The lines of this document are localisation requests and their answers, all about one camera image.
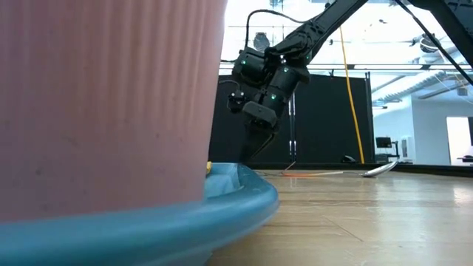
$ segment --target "pink plastic container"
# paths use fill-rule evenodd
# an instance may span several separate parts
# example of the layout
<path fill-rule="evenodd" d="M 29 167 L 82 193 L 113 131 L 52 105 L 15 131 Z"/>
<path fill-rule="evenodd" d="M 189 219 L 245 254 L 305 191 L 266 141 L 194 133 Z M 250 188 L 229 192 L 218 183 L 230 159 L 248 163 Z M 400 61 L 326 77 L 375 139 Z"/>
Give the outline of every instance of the pink plastic container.
<path fill-rule="evenodd" d="M 224 0 L 0 0 L 0 222 L 200 200 Z"/>

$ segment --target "blue rim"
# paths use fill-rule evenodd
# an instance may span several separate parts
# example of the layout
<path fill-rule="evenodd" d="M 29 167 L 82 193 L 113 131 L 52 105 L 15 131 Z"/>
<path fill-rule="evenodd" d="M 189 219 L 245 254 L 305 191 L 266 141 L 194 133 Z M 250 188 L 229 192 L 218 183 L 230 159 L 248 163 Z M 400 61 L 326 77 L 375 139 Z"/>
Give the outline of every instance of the blue rim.
<path fill-rule="evenodd" d="M 202 202 L 0 225 L 0 265 L 161 265 L 210 253 L 279 207 L 270 183 L 246 166 L 236 169 L 241 189 Z"/>

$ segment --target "cable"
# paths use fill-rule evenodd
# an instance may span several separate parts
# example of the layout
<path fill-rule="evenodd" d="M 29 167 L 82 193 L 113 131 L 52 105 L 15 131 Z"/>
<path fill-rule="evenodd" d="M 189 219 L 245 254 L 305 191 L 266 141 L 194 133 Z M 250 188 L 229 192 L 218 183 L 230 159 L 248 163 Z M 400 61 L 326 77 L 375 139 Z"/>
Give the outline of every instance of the cable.
<path fill-rule="evenodd" d="M 452 63 L 452 65 L 455 67 L 455 69 L 458 70 L 458 72 L 473 86 L 473 80 L 466 74 L 466 72 L 460 67 L 460 65 L 455 62 L 455 60 L 446 52 L 446 50 L 442 47 L 440 42 L 433 36 L 433 34 L 430 33 L 430 31 L 422 24 L 422 22 L 417 18 L 414 13 L 406 7 L 404 3 L 402 3 L 401 0 L 395 0 L 399 6 L 406 11 L 408 14 L 411 15 L 411 17 L 414 19 L 414 21 L 421 27 L 421 29 L 426 33 L 427 37 L 429 37 L 430 41 L 440 50 L 443 55 Z"/>
<path fill-rule="evenodd" d="M 224 80 L 224 81 L 219 81 L 219 84 L 223 84 L 223 83 L 233 83 L 233 84 L 236 84 L 238 86 L 238 90 L 240 90 L 242 87 L 239 85 L 238 82 L 236 81 L 233 81 L 233 80 Z"/>
<path fill-rule="evenodd" d="M 353 104 L 352 88 L 350 85 L 350 77 L 348 76 L 347 54 L 345 52 L 345 44 L 343 40 L 343 32 L 340 27 L 341 50 L 343 52 L 343 62 L 345 65 L 345 75 L 347 76 L 348 98 L 352 109 L 353 122 L 355 123 L 356 138 L 358 140 L 358 151 L 360 152 L 361 164 L 364 164 L 363 145 L 361 144 L 360 129 L 358 128 L 358 118 L 356 117 L 355 105 Z"/>
<path fill-rule="evenodd" d="M 287 19 L 289 19 L 289 20 L 292 21 L 292 22 L 296 22 L 296 23 L 300 23 L 300 24 L 307 22 L 307 21 L 298 21 L 298 20 L 296 20 L 296 19 L 294 19 L 294 18 L 291 18 L 290 16 L 287 16 L 287 15 L 285 15 L 285 14 L 283 14 L 283 13 L 279 13 L 279 12 L 274 11 L 274 10 L 255 10 L 255 11 L 251 12 L 251 13 L 248 15 L 247 19 L 246 19 L 245 48 L 248 47 L 248 42 L 250 41 L 250 18 L 251 18 L 252 15 L 254 15 L 254 14 L 256 14 L 256 13 L 270 13 L 270 14 L 273 14 L 273 15 L 281 16 L 281 17 L 283 17 L 283 18 L 287 18 Z"/>
<path fill-rule="evenodd" d="M 265 176 L 265 177 L 289 177 L 289 178 L 293 178 L 293 177 L 303 177 L 303 178 L 323 177 L 323 176 L 327 176 L 327 175 L 348 173 L 348 172 L 345 172 L 345 171 L 332 171 L 332 172 L 312 173 L 312 174 L 291 174 L 291 173 L 287 173 L 289 168 L 291 168 L 295 163 L 296 163 L 296 161 L 293 161 L 288 167 L 286 167 L 286 169 L 284 169 L 284 170 L 282 170 L 282 171 L 280 171 L 279 173 L 276 173 L 276 174 L 267 173 L 267 172 L 263 172 L 263 171 L 257 171 L 257 173 L 261 174 L 262 176 Z"/>

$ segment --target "black partition wall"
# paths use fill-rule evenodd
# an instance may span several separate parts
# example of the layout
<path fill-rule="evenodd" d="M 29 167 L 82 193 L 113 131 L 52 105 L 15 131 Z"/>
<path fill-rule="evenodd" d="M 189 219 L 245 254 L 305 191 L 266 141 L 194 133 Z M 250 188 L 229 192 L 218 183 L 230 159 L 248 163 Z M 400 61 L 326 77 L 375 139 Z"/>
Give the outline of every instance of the black partition wall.
<path fill-rule="evenodd" d="M 219 80 L 230 78 L 220 76 Z M 351 78 L 350 85 L 365 162 L 371 163 L 374 161 L 374 138 L 369 79 Z M 226 106 L 228 95 L 235 86 L 233 83 L 218 86 L 208 156 L 213 162 L 237 162 L 244 141 L 242 115 L 231 114 Z M 254 92 L 243 85 L 242 90 Z M 291 115 L 287 111 L 282 117 L 275 140 L 251 163 L 290 163 L 294 160 L 299 163 L 340 163 L 344 155 L 360 159 L 346 78 L 312 75 L 309 84 L 297 88 L 291 108 Z"/>
<path fill-rule="evenodd" d="M 350 78 L 350 87 L 364 159 L 373 163 L 370 87 L 364 78 Z M 360 162 L 346 78 L 314 75 L 299 85 L 293 102 L 298 163 L 340 163 L 344 155 Z"/>

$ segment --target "ceiling light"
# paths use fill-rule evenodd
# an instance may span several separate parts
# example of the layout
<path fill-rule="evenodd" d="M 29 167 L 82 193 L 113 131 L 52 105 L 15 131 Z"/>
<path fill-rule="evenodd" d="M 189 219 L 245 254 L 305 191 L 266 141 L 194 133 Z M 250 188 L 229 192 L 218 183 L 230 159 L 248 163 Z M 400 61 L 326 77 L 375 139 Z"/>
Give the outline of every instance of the ceiling light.
<path fill-rule="evenodd" d="M 307 66 L 308 69 L 345 69 L 345 65 L 342 64 L 310 64 Z"/>
<path fill-rule="evenodd" d="M 470 66 L 468 64 L 461 64 L 460 67 L 463 70 L 471 70 L 472 69 L 472 66 Z M 430 69 L 455 69 L 455 66 L 451 65 L 451 64 L 431 65 Z"/>
<path fill-rule="evenodd" d="M 379 64 L 355 65 L 355 69 L 420 69 L 421 64 Z"/>

